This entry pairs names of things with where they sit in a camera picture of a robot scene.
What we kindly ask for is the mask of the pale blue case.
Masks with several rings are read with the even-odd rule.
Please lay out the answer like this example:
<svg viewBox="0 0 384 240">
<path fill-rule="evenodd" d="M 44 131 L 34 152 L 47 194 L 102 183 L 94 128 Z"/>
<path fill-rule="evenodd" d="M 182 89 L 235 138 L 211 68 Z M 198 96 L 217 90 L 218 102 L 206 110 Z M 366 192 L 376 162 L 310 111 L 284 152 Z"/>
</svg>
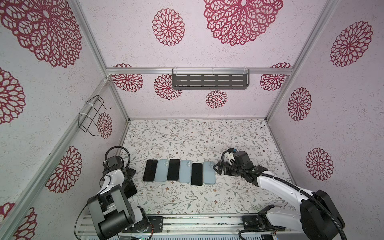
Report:
<svg viewBox="0 0 384 240">
<path fill-rule="evenodd" d="M 168 177 L 168 169 L 169 169 L 169 160 L 158 160 L 156 174 L 155 174 L 155 182 L 157 183 L 166 182 Z"/>
<path fill-rule="evenodd" d="M 214 162 L 203 163 L 203 182 L 205 185 L 214 185 L 216 183 L 216 172 L 213 168 Z"/>
</svg>

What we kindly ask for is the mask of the bare black phone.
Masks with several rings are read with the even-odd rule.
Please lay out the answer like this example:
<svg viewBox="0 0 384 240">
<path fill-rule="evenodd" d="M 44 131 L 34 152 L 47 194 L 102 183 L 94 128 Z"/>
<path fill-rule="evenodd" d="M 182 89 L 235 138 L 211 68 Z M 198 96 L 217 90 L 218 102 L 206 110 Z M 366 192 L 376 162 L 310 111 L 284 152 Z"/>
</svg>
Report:
<svg viewBox="0 0 384 240">
<path fill-rule="evenodd" d="M 203 185 L 203 164 L 193 163 L 192 164 L 192 186 L 202 186 Z"/>
<path fill-rule="evenodd" d="M 155 180 L 158 160 L 147 160 L 143 175 L 144 182 L 153 182 Z"/>
<path fill-rule="evenodd" d="M 169 168 L 167 174 L 168 181 L 178 181 L 180 175 L 180 163 L 179 159 L 170 159 L 169 160 Z"/>
</svg>

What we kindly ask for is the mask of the light blue phone case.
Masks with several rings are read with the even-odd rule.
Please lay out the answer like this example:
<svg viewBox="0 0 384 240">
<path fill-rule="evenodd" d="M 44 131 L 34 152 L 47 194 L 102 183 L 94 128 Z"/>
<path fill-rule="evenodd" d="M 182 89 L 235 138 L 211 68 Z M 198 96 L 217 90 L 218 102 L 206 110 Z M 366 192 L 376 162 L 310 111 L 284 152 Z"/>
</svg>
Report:
<svg viewBox="0 0 384 240">
<path fill-rule="evenodd" d="M 192 179 L 192 161 L 182 160 L 180 162 L 179 182 L 190 184 Z"/>
</svg>

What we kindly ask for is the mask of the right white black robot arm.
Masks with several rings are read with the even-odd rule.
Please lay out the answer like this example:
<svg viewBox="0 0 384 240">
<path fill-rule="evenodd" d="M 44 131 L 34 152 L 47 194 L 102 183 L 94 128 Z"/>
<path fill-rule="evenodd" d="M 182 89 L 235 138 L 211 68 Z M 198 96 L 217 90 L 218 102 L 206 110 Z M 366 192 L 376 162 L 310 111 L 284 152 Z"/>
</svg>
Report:
<svg viewBox="0 0 384 240">
<path fill-rule="evenodd" d="M 256 215 L 243 217 L 243 230 L 238 233 L 277 233 L 294 230 L 310 240 L 332 240 L 340 236 L 347 239 L 345 222 L 331 197 L 324 191 L 300 188 L 273 175 L 263 166 L 255 166 L 248 154 L 230 148 L 222 153 L 221 160 L 212 166 L 218 175 L 241 177 L 252 185 L 267 190 L 287 201 L 295 209 L 286 211 L 268 205 Z"/>
</svg>

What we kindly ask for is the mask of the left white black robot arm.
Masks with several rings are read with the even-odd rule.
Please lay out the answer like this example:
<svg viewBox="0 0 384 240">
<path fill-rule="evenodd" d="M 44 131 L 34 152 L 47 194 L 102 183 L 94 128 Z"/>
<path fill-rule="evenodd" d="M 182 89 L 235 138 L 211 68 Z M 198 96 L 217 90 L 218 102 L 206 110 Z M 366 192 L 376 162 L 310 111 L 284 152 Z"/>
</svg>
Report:
<svg viewBox="0 0 384 240">
<path fill-rule="evenodd" d="M 119 156 L 108 158 L 103 166 L 101 190 L 87 202 L 99 239 L 110 239 L 125 230 L 147 231 L 150 222 L 144 209 L 129 202 L 137 193 L 133 182 L 136 171 L 126 167 Z"/>
</svg>

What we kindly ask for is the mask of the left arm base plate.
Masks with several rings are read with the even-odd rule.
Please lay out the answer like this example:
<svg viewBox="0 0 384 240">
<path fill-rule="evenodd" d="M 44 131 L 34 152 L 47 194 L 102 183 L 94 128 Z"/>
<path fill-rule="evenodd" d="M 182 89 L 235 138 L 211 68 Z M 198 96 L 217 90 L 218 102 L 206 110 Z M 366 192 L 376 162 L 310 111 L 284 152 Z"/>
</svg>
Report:
<svg viewBox="0 0 384 240">
<path fill-rule="evenodd" d="M 161 233 L 164 226 L 164 217 L 163 216 L 152 216 L 148 217 L 149 222 L 145 223 L 141 229 L 136 229 L 139 224 L 135 224 L 133 227 L 125 228 L 122 230 L 122 233 Z"/>
</svg>

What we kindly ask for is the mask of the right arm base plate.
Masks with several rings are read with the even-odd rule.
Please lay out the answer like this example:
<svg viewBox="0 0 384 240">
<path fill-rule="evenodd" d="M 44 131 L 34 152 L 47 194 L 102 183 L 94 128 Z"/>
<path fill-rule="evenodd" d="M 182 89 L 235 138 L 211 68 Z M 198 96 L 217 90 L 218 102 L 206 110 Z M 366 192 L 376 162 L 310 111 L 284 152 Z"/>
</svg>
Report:
<svg viewBox="0 0 384 240">
<path fill-rule="evenodd" d="M 266 230 L 271 224 L 266 217 L 259 215 L 242 216 L 244 230 Z"/>
</svg>

